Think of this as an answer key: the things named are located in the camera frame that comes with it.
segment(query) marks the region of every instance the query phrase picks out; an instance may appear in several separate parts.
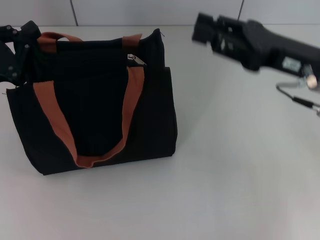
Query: bag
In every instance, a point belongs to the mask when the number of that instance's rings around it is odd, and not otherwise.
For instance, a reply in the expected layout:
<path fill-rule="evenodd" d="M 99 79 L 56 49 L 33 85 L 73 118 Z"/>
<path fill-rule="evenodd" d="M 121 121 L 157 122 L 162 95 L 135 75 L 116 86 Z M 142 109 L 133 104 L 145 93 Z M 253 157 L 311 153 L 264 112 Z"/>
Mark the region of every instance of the bag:
<path fill-rule="evenodd" d="M 16 58 L 24 58 L 24 84 L 6 93 L 25 153 L 40 173 L 174 154 L 177 120 L 159 29 L 145 39 L 106 41 L 54 32 L 35 38 L 34 30 L 21 29 L 13 42 Z M 23 48 L 27 53 L 18 54 Z"/>

